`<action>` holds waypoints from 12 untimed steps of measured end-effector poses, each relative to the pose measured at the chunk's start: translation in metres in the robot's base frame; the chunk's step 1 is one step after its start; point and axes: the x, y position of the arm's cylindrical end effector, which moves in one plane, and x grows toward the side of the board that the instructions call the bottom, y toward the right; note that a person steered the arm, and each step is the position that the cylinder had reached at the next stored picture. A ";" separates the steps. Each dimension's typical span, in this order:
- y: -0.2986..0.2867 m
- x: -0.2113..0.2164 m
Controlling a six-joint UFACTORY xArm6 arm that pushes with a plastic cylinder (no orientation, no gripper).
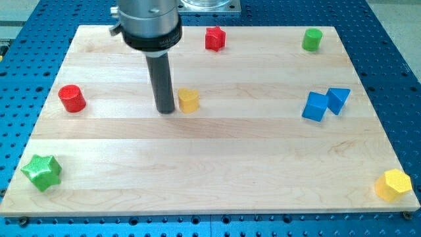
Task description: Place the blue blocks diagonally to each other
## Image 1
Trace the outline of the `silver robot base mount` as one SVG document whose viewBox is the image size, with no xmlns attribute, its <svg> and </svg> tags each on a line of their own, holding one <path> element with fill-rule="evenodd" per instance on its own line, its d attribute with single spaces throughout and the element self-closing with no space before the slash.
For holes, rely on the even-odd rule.
<svg viewBox="0 0 421 237">
<path fill-rule="evenodd" d="M 241 14 L 240 0 L 177 0 L 181 15 Z"/>
</svg>

